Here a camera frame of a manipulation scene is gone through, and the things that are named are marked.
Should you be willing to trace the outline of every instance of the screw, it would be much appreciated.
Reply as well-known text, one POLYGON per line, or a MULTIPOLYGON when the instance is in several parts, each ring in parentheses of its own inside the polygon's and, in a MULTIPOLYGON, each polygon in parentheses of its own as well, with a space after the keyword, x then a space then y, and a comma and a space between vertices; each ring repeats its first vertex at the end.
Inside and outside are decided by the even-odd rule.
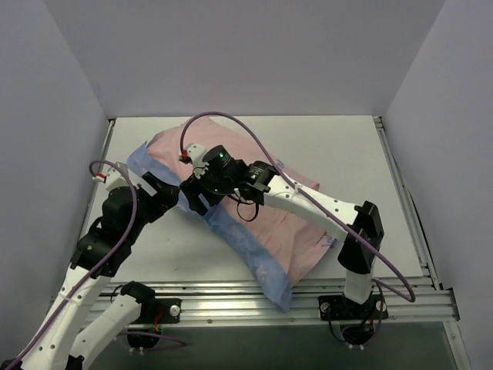
POLYGON ((320 310, 322 312, 327 312, 327 310, 329 309, 330 307, 330 304, 328 302, 324 302, 320 305, 320 310))
POLYGON ((179 309, 179 306, 177 306, 176 304, 169 308, 169 314, 172 315, 174 318, 179 315, 180 311, 181 310, 179 309))
POLYGON ((387 310, 387 305, 385 304, 385 302, 382 302, 382 301, 378 301, 375 305, 375 308, 378 310, 378 311, 383 311, 385 312, 385 310, 387 310))

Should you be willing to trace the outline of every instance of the purple cable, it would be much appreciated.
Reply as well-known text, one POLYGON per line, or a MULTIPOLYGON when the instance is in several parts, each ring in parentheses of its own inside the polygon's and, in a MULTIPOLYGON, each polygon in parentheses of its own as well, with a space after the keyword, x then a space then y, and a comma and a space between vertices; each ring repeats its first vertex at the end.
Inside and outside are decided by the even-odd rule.
MULTIPOLYGON (((385 303, 385 299, 384 299, 384 292, 382 291, 382 287, 381 287, 381 282, 379 282, 378 280, 375 280, 373 279, 373 282, 375 283, 375 285, 377 285, 377 288, 378 288, 378 291, 380 292, 380 296, 381 296, 381 302, 382 304, 385 303)), ((366 341, 366 343, 362 344, 364 347, 368 346, 370 344, 371 341, 374 340, 374 338, 377 336, 377 333, 378 331, 380 330, 380 326, 382 324, 382 320, 384 319, 384 309, 383 307, 381 307, 380 309, 380 314, 378 315, 378 323, 377 323, 377 327, 375 328, 375 333, 370 337, 370 339, 368 339, 366 341)), ((350 329, 350 328, 356 328, 356 327, 359 327, 360 325, 348 325, 348 326, 345 326, 341 331, 340 331, 340 336, 342 337, 342 339, 344 339, 344 332, 347 330, 347 329, 350 329)))
POLYGON ((174 341, 176 345, 164 345, 162 347, 156 347, 156 348, 148 348, 146 351, 163 351, 167 349, 178 349, 178 348, 183 348, 186 347, 186 342, 182 341, 179 338, 175 337, 168 337, 166 335, 161 335, 161 334, 155 334, 155 333, 148 333, 146 331, 121 331, 118 336, 120 335, 144 335, 147 337, 154 337, 154 338, 159 338, 159 339, 164 339, 165 341, 174 341))
MULTIPOLYGON (((111 249, 111 251, 100 261, 98 262, 91 270, 87 272, 86 275, 80 281, 74 285, 74 287, 70 290, 70 292, 67 294, 68 299, 72 298, 77 290, 93 275, 97 270, 103 266, 108 259, 113 256, 117 250, 120 248, 120 246, 123 244, 125 241, 126 237, 129 235, 129 232, 132 230, 133 222, 136 219, 136 214, 137 214, 137 193, 135 188, 132 185, 132 181, 130 181, 129 177, 127 176, 126 173, 124 173, 121 169, 117 167, 112 162, 109 162, 108 160, 93 160, 89 164, 89 172, 95 176, 96 173, 92 169, 96 163, 101 163, 101 164, 107 164, 108 166, 114 168, 117 170, 122 177, 125 179, 125 181, 128 183, 130 187, 130 193, 132 194, 132 215, 130 216, 129 220, 129 225, 126 227, 125 232, 123 233, 122 237, 118 240, 118 242, 115 244, 115 247, 111 249)), ((28 353, 29 351, 32 350, 32 348, 35 346, 35 344, 41 339, 41 337, 46 333, 46 331, 49 329, 49 327, 52 325, 53 321, 58 317, 60 312, 62 312, 63 308, 69 303, 68 299, 64 299, 60 305, 53 311, 52 315, 49 317, 48 320, 46 320, 46 323, 39 329, 38 333, 34 336, 34 338, 29 342, 29 344, 19 353, 17 358, 9 365, 5 370, 12 370, 28 353)))
MULTIPOLYGON (((289 179, 289 177, 286 176, 286 174, 283 172, 283 170, 277 165, 277 163, 274 161, 274 159, 270 156, 269 152, 267 152, 267 149, 263 144, 260 142, 259 138, 251 129, 248 128, 248 126, 241 122, 239 119, 236 117, 233 117, 229 114, 222 113, 222 112, 204 112, 197 114, 196 116, 193 116, 190 118, 185 126, 183 127, 183 131, 181 134, 181 137, 179 138, 179 150, 180 152, 183 152, 183 140, 185 138, 185 133, 188 129, 188 127, 192 124, 193 121, 196 121, 199 118, 205 117, 205 116, 222 116, 226 117, 227 119, 231 119, 235 123, 239 124, 242 126, 255 140, 255 142, 258 144, 259 148, 263 151, 267 159, 269 160, 270 164, 276 169, 276 171, 280 174, 280 176, 283 178, 284 181, 286 181, 292 188, 295 188, 294 183, 289 179)), ((399 278, 400 281, 402 281, 402 284, 406 287, 407 291, 409 292, 409 296, 406 294, 401 293, 397 289, 388 286, 387 284, 381 282, 380 280, 374 279, 376 283, 381 284, 382 287, 394 292, 397 294, 399 297, 402 297, 406 301, 409 302, 415 302, 416 301, 416 295, 414 294, 413 288, 411 284, 406 280, 404 275, 379 251, 377 251, 370 243, 368 243, 364 238, 362 238, 356 231, 351 229, 349 226, 347 226, 344 222, 339 220, 336 216, 334 216, 328 209, 326 209, 321 203, 319 203, 315 198, 313 198, 309 193, 304 191, 303 189, 299 189, 300 193, 303 194, 315 207, 317 207, 320 211, 322 211, 327 217, 329 217, 333 222, 335 222, 337 225, 342 227, 343 230, 345 230, 349 235, 351 235, 354 239, 356 239, 363 247, 368 249, 375 257, 379 258, 384 264, 389 267, 392 272, 399 278)))

